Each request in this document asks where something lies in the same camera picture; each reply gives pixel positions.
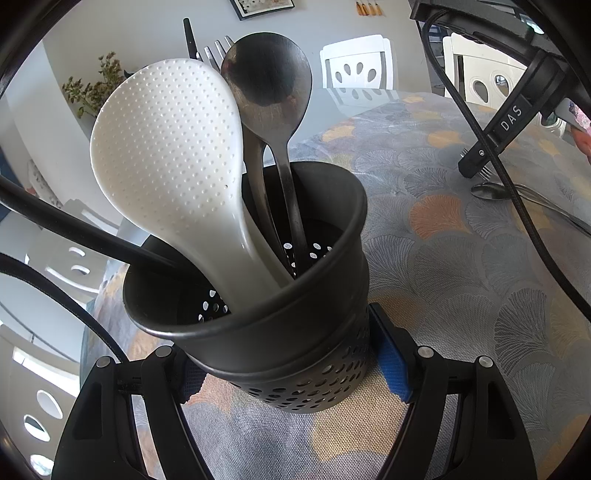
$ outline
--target white rice paddle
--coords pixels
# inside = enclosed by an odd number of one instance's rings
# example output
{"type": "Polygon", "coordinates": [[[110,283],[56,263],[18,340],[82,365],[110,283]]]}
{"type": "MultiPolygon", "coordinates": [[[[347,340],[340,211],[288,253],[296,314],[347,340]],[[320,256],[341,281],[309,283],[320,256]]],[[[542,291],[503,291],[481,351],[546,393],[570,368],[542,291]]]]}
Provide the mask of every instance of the white rice paddle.
{"type": "Polygon", "coordinates": [[[164,60],[123,82],[96,120],[90,157],[113,206],[194,263],[233,312],[293,280],[248,228],[238,107],[211,67],[164,60]]]}

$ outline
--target dining room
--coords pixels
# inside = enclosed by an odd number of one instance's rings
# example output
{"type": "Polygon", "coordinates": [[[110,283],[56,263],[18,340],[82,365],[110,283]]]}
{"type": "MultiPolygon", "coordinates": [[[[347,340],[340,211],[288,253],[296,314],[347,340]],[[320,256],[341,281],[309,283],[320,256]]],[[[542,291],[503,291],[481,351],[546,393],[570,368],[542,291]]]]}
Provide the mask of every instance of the dining room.
{"type": "Polygon", "coordinates": [[[467,447],[503,440],[554,479],[591,416],[591,101],[546,25],[52,1],[0,82],[0,426],[33,475],[104,478],[88,442],[138,479],[386,479],[405,445],[412,478],[505,475],[467,447]]]}

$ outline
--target white chair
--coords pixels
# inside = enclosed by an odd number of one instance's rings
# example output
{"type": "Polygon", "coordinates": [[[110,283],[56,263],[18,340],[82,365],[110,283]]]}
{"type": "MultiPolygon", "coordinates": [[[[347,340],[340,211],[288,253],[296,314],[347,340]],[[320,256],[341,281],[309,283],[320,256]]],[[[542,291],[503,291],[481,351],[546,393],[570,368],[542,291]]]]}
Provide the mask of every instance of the white chair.
{"type": "Polygon", "coordinates": [[[79,369],[78,363],[53,355],[0,325],[0,419],[40,476],[47,475],[46,469],[53,465],[80,388],[79,369]]]}
{"type": "MultiPolygon", "coordinates": [[[[100,217],[80,200],[68,200],[63,210],[109,233],[117,233],[116,225],[100,217]]],[[[85,306],[99,292],[108,258],[43,229],[27,253],[26,260],[30,267],[85,306]]]]}
{"type": "Polygon", "coordinates": [[[394,90],[369,88],[329,88],[328,93],[335,101],[337,108],[347,118],[360,115],[399,98],[398,93],[394,90]]]}
{"type": "MultiPolygon", "coordinates": [[[[527,69],[509,55],[455,33],[444,37],[443,56],[446,74],[459,90],[458,62],[459,57],[462,57],[466,101],[495,110],[505,102],[527,69]]],[[[451,97],[447,90],[445,96],[451,97]]],[[[558,117],[551,124],[544,125],[540,113],[532,122],[559,137],[562,137],[566,128],[566,122],[558,117]]]]}
{"type": "Polygon", "coordinates": [[[398,86],[394,52],[382,35],[352,38],[325,46],[320,52],[324,88],[393,90],[398,86]]]}

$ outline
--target table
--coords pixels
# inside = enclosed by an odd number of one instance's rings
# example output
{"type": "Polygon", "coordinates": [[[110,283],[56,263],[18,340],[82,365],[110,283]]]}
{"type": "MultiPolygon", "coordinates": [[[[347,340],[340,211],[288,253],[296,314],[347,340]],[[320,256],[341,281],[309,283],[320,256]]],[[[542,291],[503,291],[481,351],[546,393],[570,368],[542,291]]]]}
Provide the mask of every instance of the table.
{"type": "MultiPolygon", "coordinates": [[[[362,104],[359,90],[361,101],[351,105],[351,90],[315,91],[323,100],[313,105],[324,106],[311,107],[314,118],[303,129],[322,133],[292,143],[291,158],[331,162],[358,176],[369,201],[362,241],[370,301],[419,344],[498,364],[544,479],[591,414],[589,323],[545,270],[510,202],[471,196],[479,180],[463,178],[457,161],[475,137],[455,104],[431,93],[368,92],[371,101],[362,104]]],[[[470,107],[482,125],[492,117],[488,108],[470,107]]],[[[530,126],[502,159],[515,181],[591,222],[591,166],[577,149],[530,126]]],[[[527,208],[559,266],[591,299],[589,238],[554,212],[527,208]]],[[[132,324],[121,295],[126,266],[111,268],[95,317],[131,359],[144,358],[165,342],[132,324]]],[[[106,353],[87,335],[83,372],[106,353]]],[[[454,401],[449,397],[428,478],[443,467],[454,401]]],[[[148,471],[163,478],[140,398],[134,407],[148,471]]],[[[375,361],[353,395],[317,414],[279,411],[211,376],[184,407],[219,480],[374,479],[405,411],[375,361]]]]}

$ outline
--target metal spoon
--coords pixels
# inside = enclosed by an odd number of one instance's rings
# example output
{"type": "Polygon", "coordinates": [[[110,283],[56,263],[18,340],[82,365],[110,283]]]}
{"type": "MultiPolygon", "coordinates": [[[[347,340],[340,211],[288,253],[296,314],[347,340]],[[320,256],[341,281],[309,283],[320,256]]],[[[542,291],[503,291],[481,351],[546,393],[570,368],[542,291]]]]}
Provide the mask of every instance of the metal spoon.
{"type": "Polygon", "coordinates": [[[271,216],[265,179],[262,174],[262,156],[267,144],[245,126],[242,127],[242,142],[244,145],[246,176],[251,186],[252,198],[254,199],[256,212],[259,217],[261,232],[273,250],[273,253],[279,258],[285,269],[290,272],[291,265],[285,254],[285,250],[283,250],[283,245],[281,245],[273,217],[271,216]]]}
{"type": "MultiPolygon", "coordinates": [[[[591,225],[582,221],[580,218],[571,215],[569,212],[563,210],[555,203],[548,200],[543,195],[531,190],[530,188],[515,184],[517,188],[517,192],[519,195],[532,203],[536,203],[541,205],[542,207],[549,208],[562,216],[564,216],[570,223],[572,223],[575,227],[581,230],[588,236],[591,236],[591,225]]],[[[492,181],[486,181],[484,183],[480,183],[478,185],[474,185],[470,191],[474,197],[483,199],[483,200],[509,200],[511,197],[509,196],[509,191],[505,188],[502,183],[496,183],[492,181]]]]}
{"type": "Polygon", "coordinates": [[[311,266],[291,174],[287,144],[300,126],[312,91],[312,71],[304,52],[275,33],[238,40],[226,54],[221,74],[232,89],[244,125],[275,157],[290,221],[295,264],[301,275],[311,266]]]}

